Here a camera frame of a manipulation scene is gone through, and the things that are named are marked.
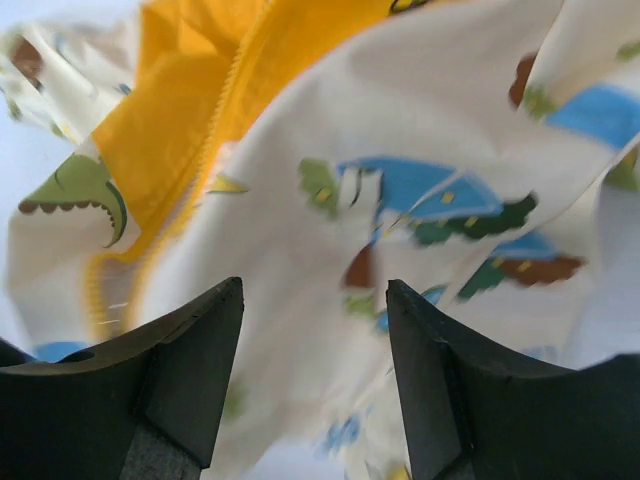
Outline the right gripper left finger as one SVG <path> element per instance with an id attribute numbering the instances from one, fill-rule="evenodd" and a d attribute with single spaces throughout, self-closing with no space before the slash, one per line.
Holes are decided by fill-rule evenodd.
<path id="1" fill-rule="evenodd" d="M 210 466 L 244 311 L 231 277 L 55 363 L 1 346 L 5 479 L 197 479 Z"/>

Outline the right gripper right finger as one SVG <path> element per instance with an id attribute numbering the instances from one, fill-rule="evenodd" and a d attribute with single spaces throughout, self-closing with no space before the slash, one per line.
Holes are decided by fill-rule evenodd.
<path id="1" fill-rule="evenodd" d="M 635 479 L 639 358 L 571 370 L 513 351 L 406 283 L 387 289 L 416 479 Z"/>

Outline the dinosaur print yellow-lined jacket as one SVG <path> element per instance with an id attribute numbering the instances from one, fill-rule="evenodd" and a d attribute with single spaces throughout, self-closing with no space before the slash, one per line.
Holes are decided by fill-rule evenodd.
<path id="1" fill-rule="evenodd" d="M 556 360 L 639 151 L 635 1 L 147 1 L 1 36 L 16 120 L 76 148 L 17 205 L 6 284 L 43 357 L 228 277 L 245 296 L 207 479 L 279 441 L 413 479 L 386 285 Z"/>

